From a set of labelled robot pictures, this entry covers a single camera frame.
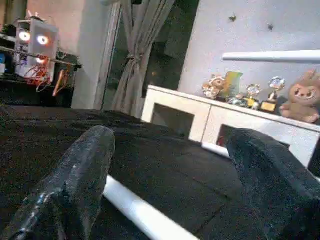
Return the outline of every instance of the stuffed toy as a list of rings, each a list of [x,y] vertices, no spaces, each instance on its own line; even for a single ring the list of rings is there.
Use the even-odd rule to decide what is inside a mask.
[[[309,70],[291,86],[289,101],[280,107],[280,113],[290,118],[306,123],[314,123],[319,119],[319,113],[314,105],[320,100],[320,73]]]
[[[225,79],[220,75],[212,75],[209,82],[202,85],[204,95],[209,99],[216,99],[225,87]]]

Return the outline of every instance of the white cabinet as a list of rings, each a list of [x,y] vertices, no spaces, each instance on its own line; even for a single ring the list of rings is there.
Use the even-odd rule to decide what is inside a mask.
[[[219,149],[217,144],[224,127],[253,129],[287,146],[306,167],[320,137],[320,127],[314,124],[155,86],[148,88],[143,121],[152,122],[156,104],[194,115],[189,133],[193,141],[213,144]]]

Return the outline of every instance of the white pvc pipe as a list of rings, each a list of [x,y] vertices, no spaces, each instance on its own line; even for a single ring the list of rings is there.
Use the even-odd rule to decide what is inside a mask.
[[[103,195],[152,240],[198,240],[109,175]]]
[[[228,150],[222,146],[218,146],[213,143],[203,142],[202,148],[209,150],[210,152],[213,152],[215,154],[224,156],[226,158],[230,158]]]
[[[223,54],[222,59],[225,61],[320,64],[320,50],[228,52]]]

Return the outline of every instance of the curtain tie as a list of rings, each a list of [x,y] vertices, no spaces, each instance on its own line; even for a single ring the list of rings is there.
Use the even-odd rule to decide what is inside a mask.
[[[129,55],[126,57],[126,59],[128,60],[135,60],[137,63],[140,63],[141,62],[141,58],[143,57],[143,54],[131,54],[129,53]]]

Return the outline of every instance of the gray curtain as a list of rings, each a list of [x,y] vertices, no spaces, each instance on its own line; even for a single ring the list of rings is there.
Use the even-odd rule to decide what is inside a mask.
[[[133,14],[132,0],[122,0],[129,55],[116,91],[112,110],[141,117],[142,89],[150,48],[163,27],[175,0],[143,0]]]

